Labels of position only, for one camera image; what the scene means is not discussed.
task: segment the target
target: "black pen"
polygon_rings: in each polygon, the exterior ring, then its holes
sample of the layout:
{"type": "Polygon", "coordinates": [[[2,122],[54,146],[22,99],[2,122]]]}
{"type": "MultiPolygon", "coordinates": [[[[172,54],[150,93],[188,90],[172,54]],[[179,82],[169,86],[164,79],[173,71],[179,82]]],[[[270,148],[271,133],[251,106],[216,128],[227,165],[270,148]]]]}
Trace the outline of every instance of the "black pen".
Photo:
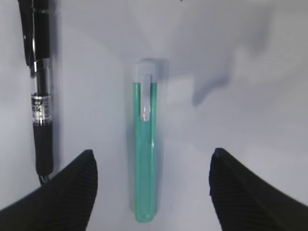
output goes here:
{"type": "Polygon", "coordinates": [[[18,2],[26,64],[31,73],[36,170],[41,184],[44,184],[53,171],[49,1],[18,2]]]}

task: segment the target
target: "white surface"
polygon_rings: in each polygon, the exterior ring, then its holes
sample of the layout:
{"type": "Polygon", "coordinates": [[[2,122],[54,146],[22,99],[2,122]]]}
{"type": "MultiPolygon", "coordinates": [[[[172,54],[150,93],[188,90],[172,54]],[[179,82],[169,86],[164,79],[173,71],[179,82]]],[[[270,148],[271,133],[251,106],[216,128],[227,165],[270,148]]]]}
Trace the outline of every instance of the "white surface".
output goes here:
{"type": "MultiPolygon", "coordinates": [[[[39,185],[17,1],[0,2],[0,207],[39,185]]],[[[219,231],[208,171],[224,147],[308,205],[308,2],[58,2],[55,150],[92,148],[99,190],[88,230],[219,231]],[[134,220],[134,64],[157,58],[158,201],[134,220]]]]}

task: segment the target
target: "teal pen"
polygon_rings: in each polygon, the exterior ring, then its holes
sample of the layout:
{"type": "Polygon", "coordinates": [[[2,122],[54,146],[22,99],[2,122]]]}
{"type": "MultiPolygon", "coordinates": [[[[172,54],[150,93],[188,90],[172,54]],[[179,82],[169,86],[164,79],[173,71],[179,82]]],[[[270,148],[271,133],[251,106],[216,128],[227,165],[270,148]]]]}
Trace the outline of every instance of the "teal pen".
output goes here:
{"type": "Polygon", "coordinates": [[[135,217],[150,222],[155,214],[157,71],[152,61],[137,64],[134,87],[135,217]]]}

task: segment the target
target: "pen clip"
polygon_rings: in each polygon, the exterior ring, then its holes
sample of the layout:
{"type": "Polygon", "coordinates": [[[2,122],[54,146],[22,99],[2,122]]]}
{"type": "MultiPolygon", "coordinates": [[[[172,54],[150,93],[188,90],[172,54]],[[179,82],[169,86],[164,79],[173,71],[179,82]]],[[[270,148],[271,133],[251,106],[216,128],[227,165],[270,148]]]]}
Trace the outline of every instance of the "pen clip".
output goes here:
{"type": "Polygon", "coordinates": [[[151,113],[151,75],[141,77],[140,91],[140,116],[141,120],[146,122],[150,120],[151,113]]]}
{"type": "Polygon", "coordinates": [[[26,64],[30,67],[33,63],[32,2],[31,0],[18,0],[18,3],[23,29],[25,59],[26,64]]]}
{"type": "Polygon", "coordinates": [[[151,117],[151,83],[156,82],[155,63],[143,60],[137,64],[136,82],[140,83],[140,117],[143,122],[151,117]]]}

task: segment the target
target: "pen barrel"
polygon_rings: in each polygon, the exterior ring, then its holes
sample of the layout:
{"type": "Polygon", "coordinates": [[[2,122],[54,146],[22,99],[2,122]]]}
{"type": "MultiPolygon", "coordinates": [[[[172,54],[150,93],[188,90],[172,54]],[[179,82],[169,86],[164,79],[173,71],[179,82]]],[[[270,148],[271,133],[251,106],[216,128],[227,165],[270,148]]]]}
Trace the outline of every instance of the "pen barrel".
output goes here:
{"type": "Polygon", "coordinates": [[[141,83],[134,87],[135,126],[135,216],[149,222],[155,214],[156,201],[156,95],[157,84],[150,87],[150,119],[141,118],[141,83]]]}
{"type": "Polygon", "coordinates": [[[52,123],[33,124],[36,171],[39,176],[48,176],[53,171],[52,123]]]}
{"type": "Polygon", "coordinates": [[[32,0],[34,61],[50,57],[49,1],[32,0]]]}

